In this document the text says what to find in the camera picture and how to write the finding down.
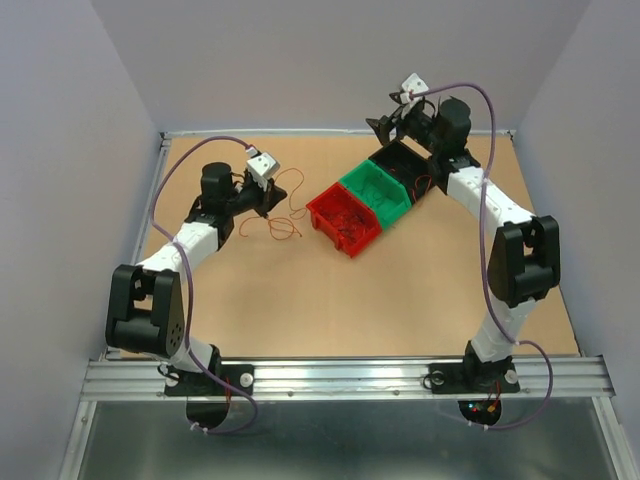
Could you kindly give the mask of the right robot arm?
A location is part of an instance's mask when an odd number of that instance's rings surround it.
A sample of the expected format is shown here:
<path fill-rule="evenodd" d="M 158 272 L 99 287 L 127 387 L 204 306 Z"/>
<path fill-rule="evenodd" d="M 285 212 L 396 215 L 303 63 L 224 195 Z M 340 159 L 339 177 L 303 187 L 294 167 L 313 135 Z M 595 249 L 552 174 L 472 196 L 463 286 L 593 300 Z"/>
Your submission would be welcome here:
<path fill-rule="evenodd" d="M 560 229 L 550 215 L 521 207 L 489 178 L 467 149 L 471 111 L 450 97 L 430 105 L 420 82 L 391 93 L 389 116 L 367 123 L 385 149 L 405 137 L 428 151 L 424 159 L 431 187 L 456 200 L 478 221 L 481 281 L 487 314 L 458 363 L 431 363 L 426 376 L 435 394 L 515 393 L 519 389 L 513 349 L 536 304 L 560 282 Z"/>

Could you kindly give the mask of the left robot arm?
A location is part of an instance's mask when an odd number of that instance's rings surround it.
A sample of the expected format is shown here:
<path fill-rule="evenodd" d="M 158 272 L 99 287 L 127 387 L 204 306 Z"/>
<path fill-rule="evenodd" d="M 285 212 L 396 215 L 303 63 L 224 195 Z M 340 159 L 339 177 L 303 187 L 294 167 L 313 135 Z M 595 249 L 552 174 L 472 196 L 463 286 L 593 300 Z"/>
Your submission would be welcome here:
<path fill-rule="evenodd" d="M 287 196 L 275 184 L 279 163 L 259 154 L 246 163 L 241 182 L 223 162 L 202 169 L 201 192 L 178 232 L 136 265 L 120 265 L 112 275 L 106 319 L 108 346 L 147 354 L 166 364 L 166 394 L 217 396 L 227 393 L 217 347 L 194 339 L 190 308 L 182 290 L 193 272 L 229 239 L 237 216 L 254 211 L 265 218 Z"/>

